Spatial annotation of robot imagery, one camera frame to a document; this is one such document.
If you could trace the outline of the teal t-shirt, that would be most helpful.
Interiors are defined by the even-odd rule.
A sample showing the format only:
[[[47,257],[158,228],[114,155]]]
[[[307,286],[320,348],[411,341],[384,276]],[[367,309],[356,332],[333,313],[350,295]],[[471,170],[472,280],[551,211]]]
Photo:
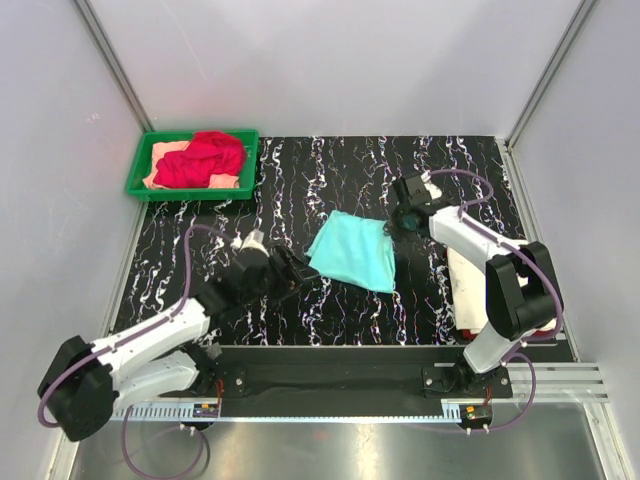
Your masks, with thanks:
[[[310,267],[331,280],[392,294],[396,264],[385,226],[382,220],[331,212],[306,252]]]

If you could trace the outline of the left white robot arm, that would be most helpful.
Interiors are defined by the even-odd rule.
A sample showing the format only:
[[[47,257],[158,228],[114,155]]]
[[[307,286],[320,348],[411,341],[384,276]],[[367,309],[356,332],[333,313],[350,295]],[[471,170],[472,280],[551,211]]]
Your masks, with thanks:
[[[79,442],[137,403],[208,394],[219,367],[199,339],[261,299],[283,302],[318,276],[283,246],[241,248],[220,277],[155,316],[106,338],[63,342],[37,389],[39,421]]]

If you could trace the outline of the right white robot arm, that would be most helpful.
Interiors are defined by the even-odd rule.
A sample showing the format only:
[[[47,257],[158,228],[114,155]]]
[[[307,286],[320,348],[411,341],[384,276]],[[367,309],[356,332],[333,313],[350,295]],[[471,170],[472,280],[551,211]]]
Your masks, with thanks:
[[[539,242],[519,245],[472,219],[455,206],[400,205],[388,230],[418,235],[464,257],[485,278],[487,323],[453,366],[427,387],[434,395],[481,395],[500,367],[541,328],[554,337],[563,323],[563,301],[548,249]]]

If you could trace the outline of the folded white t-shirt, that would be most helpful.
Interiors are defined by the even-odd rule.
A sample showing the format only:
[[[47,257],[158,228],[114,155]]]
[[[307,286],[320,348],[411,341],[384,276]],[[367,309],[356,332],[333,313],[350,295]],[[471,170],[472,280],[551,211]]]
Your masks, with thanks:
[[[454,249],[448,247],[446,253],[452,287],[455,328],[480,332],[488,323],[485,275]]]

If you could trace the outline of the black marble pattern mat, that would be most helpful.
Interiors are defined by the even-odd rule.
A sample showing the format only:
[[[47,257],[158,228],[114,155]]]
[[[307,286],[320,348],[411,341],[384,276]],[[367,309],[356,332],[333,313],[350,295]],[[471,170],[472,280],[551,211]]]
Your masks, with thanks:
[[[267,242],[303,257],[335,211],[386,219],[392,181],[435,170],[454,201],[489,201],[471,214],[501,234],[525,235],[499,144],[489,136],[264,137],[256,187],[246,201],[152,203],[147,207],[111,332],[132,327],[220,274],[228,239],[261,230]],[[205,344],[251,346],[455,345],[454,306],[444,248],[396,245],[392,294],[318,279],[277,306],[261,300],[204,338]]]

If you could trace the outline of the peach t-shirt in bin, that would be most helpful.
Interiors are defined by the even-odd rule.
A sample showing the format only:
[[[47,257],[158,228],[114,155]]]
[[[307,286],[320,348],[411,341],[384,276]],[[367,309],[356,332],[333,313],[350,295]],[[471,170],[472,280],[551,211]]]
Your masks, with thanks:
[[[190,145],[190,141],[173,141],[173,142],[158,142],[152,146],[151,153],[151,172],[143,179],[143,184],[147,189],[161,190],[161,189],[177,189],[177,186],[166,186],[156,182],[156,176],[158,174],[158,162],[161,161],[166,154],[171,152],[184,151]],[[201,180],[194,186],[195,188],[208,188],[208,189],[236,189],[240,186],[239,177],[229,174],[211,174],[208,177],[207,183],[204,184]]]

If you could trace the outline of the folded red t-shirt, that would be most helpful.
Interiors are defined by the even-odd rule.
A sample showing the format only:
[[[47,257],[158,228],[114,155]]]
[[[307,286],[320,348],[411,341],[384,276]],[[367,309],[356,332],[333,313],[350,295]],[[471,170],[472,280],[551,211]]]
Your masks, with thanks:
[[[553,337],[549,336],[550,333],[551,333],[550,330],[537,330],[535,332],[530,332],[526,334],[526,337],[532,337],[533,340],[536,342],[552,341]],[[478,334],[479,334],[479,330],[456,329],[452,334],[452,337],[459,344],[467,344],[467,343],[470,343],[472,340],[474,340]]]

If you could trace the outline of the red t-shirt in bin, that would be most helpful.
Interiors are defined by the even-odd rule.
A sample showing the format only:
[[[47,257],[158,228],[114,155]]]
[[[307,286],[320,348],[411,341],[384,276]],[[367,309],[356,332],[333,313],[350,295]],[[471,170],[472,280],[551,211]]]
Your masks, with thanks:
[[[240,140],[226,133],[210,131],[197,132],[186,141],[190,141],[190,145],[184,151],[168,153],[158,162],[157,183],[188,189],[199,180],[206,184],[211,174],[239,177],[247,158]]]

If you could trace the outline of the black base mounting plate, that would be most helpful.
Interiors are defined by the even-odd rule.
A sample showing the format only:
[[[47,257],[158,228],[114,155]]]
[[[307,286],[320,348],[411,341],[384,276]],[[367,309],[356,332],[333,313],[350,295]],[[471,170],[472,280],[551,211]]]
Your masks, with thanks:
[[[225,398],[276,389],[390,391],[426,398],[509,398],[506,369],[475,374],[451,346],[224,346],[214,368]]]

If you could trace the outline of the green plastic bin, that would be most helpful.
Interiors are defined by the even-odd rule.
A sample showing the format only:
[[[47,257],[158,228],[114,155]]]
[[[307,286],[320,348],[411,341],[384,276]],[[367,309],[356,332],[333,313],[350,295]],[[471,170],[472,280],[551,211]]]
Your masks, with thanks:
[[[164,201],[223,201],[249,200],[256,187],[256,165],[259,153],[259,133],[255,129],[223,130],[240,140],[245,148],[247,158],[239,173],[239,187],[232,189],[148,189],[143,179],[151,173],[152,147],[161,142],[190,140],[194,131],[152,131],[141,135],[133,157],[126,192],[141,202]]]

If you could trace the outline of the aluminium frame rail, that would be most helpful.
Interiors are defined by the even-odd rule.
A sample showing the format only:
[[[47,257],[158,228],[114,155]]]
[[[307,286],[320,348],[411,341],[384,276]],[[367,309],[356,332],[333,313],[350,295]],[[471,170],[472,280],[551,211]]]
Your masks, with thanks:
[[[222,371],[199,371],[189,359],[173,361],[169,358],[154,361],[136,371],[128,378],[115,381],[105,393],[98,393],[90,400],[95,404],[105,400],[114,411],[130,405],[177,398],[210,399],[220,393],[228,398],[247,397],[258,391],[260,385],[267,390],[293,389],[314,391],[364,391],[387,389],[391,391],[421,392],[436,399],[489,399],[524,398],[528,395],[549,401],[572,398],[576,401],[605,401],[608,399],[599,371],[583,365],[566,365],[564,368],[546,366],[531,367],[526,363],[515,363],[509,368],[500,367],[481,379],[463,387],[453,383],[453,368],[434,367],[423,374],[421,384],[415,380],[393,380],[352,377],[346,380],[320,383],[260,382],[256,375],[236,375]]]

